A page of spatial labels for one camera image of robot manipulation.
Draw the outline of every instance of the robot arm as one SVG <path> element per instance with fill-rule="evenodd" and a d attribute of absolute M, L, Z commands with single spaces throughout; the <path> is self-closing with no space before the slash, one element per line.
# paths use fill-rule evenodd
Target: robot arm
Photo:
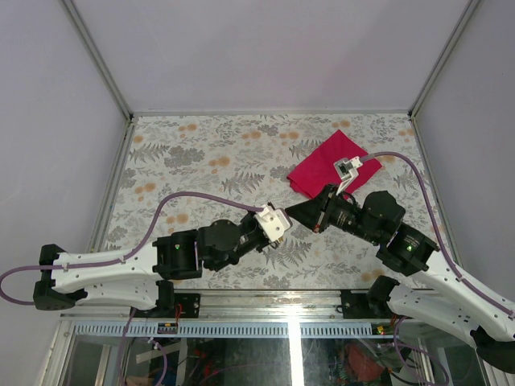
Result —
<path fill-rule="evenodd" d="M 216 220 L 208 227 L 159 237 L 131 258 L 126 258 L 131 249 L 73 254 L 54 244 L 45 245 L 39 264 L 64 269 L 42 272 L 35 284 L 35 306 L 63 310 L 86 303 L 116 304 L 173 312 L 174 292 L 169 280 L 202 277 L 202 267 L 218 271 L 237 264 L 254 249 L 277 248 L 290 227 L 286 213 L 269 203 L 258 213 L 249 212 L 239 225 Z"/>
<path fill-rule="evenodd" d="M 497 309 L 485 295 L 510 310 L 515 304 L 460 267 L 456 267 L 462 275 L 458 278 L 435 242 L 402 222 L 406 211 L 387 191 L 371 193 L 363 207 L 348 202 L 338 191 L 338 186 L 327 185 L 314 199 L 289 207 L 286 213 L 315 233 L 334 226 L 378 245 L 376 257 L 384 265 L 427 284 L 455 303 L 424 297 L 394 279 L 380 277 L 369 293 L 371 307 L 377 310 L 382 304 L 390 315 L 393 311 L 423 320 L 476 348 L 478 355 L 493 366 L 515 373 L 513 314 Z M 483 296 L 466 286 L 464 279 Z M 385 280 L 395 283 L 384 285 Z"/>

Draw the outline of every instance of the glass panel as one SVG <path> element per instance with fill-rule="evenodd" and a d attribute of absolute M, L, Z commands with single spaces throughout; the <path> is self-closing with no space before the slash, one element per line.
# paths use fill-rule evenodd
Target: glass panel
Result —
<path fill-rule="evenodd" d="M 391 334 L 391 329 L 384 326 Z M 476 353 L 458 339 L 422 323 L 401 327 L 401 340 L 427 350 L 451 376 L 449 385 L 485 386 Z M 418 384 L 416 372 L 436 384 L 445 377 L 439 366 L 411 349 L 402 348 L 403 365 L 391 335 L 370 339 L 157 338 L 167 352 L 163 386 L 273 386 L 297 384 L 382 386 Z M 76 337 L 64 386 L 118 385 L 119 338 Z M 128 386 L 154 386 L 163 374 L 163 356 L 147 339 L 127 338 L 122 357 Z"/>

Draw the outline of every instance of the white wall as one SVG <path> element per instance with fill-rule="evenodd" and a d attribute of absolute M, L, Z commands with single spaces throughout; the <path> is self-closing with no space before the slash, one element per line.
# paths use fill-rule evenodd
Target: white wall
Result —
<path fill-rule="evenodd" d="M 0 2 L 0 271 L 84 251 L 123 119 L 56 0 Z M 31 300 L 37 273 L 8 278 Z M 57 314 L 0 299 L 0 384 L 33 386 Z"/>
<path fill-rule="evenodd" d="M 134 111 L 407 109 L 468 0 L 76 0 Z"/>
<path fill-rule="evenodd" d="M 515 2 L 487 1 L 418 116 L 467 270 L 515 299 Z"/>

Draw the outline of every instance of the red towel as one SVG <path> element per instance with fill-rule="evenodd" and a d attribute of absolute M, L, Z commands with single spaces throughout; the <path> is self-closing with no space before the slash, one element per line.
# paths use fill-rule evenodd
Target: red towel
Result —
<path fill-rule="evenodd" d="M 288 175 L 290 186 L 294 191 L 312 199 L 328 183 L 340 184 L 340 176 L 333 165 L 336 161 L 342 158 L 363 157 L 367 154 L 366 151 L 338 130 L 293 169 Z M 375 159 L 367 161 L 358 169 L 360 175 L 345 191 L 353 193 L 358 187 L 364 185 L 380 168 L 381 164 Z"/>

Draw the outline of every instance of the floral patterned surface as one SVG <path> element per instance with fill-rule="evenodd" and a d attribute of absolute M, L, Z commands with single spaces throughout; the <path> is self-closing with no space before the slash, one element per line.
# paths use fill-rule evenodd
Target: floral patterned surface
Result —
<path fill-rule="evenodd" d="M 320 143 L 342 130 L 369 153 L 394 150 L 423 170 L 414 132 L 404 114 L 253 115 L 140 117 L 104 249 L 135 246 L 145 234 L 159 200 L 174 191 L 201 191 L 241 203 L 288 207 L 305 200 L 286 180 Z M 355 192 L 360 203 L 371 191 L 388 190 L 406 208 L 405 221 L 435 238 L 417 180 L 394 157 Z M 219 203 L 183 198 L 161 213 L 153 237 L 198 228 L 214 219 L 238 222 L 245 213 Z M 375 257 L 377 248 L 329 228 L 316 235 L 294 221 L 280 248 L 243 257 L 218 273 L 177 282 L 197 289 L 368 288 L 392 273 Z"/>

